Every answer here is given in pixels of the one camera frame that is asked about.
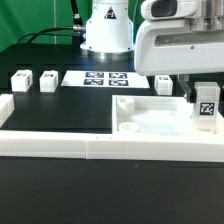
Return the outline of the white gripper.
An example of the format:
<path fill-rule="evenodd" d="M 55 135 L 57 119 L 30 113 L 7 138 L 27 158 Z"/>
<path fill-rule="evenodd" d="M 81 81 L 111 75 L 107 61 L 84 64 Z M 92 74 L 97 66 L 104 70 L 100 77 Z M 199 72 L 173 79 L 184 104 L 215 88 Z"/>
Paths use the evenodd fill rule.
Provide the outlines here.
<path fill-rule="evenodd" d="M 224 0 L 145 0 L 134 68 L 143 76 L 178 75 L 187 102 L 189 75 L 224 71 Z"/>

